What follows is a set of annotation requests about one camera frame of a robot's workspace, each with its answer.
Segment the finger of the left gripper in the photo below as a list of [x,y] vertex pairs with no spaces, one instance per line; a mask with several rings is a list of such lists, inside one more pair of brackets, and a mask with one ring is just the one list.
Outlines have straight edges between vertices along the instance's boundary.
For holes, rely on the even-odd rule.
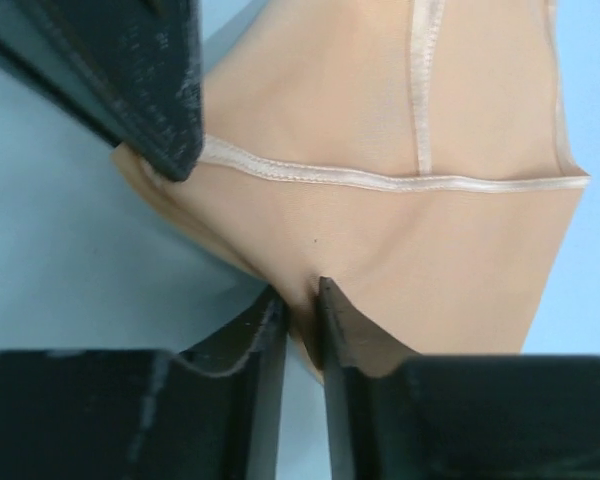
[[204,145],[199,4],[0,0],[0,68],[162,177]]

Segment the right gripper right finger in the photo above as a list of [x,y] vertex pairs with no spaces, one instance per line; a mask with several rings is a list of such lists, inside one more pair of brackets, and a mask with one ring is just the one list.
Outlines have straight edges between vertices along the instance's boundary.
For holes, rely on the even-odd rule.
[[322,278],[336,479],[600,479],[600,356],[424,355]]

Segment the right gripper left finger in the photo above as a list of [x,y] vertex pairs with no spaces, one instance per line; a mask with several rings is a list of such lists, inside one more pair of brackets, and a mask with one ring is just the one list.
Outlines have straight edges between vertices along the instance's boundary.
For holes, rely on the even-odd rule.
[[272,479],[285,307],[193,347],[0,350],[0,479]]

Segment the orange cloth napkin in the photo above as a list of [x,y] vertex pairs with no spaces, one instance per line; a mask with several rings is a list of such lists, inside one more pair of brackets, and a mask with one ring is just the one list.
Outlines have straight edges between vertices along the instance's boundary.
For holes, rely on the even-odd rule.
[[205,146],[161,216],[271,284],[322,371],[329,277],[422,353],[516,353],[589,178],[568,144],[553,1],[272,1],[204,81]]

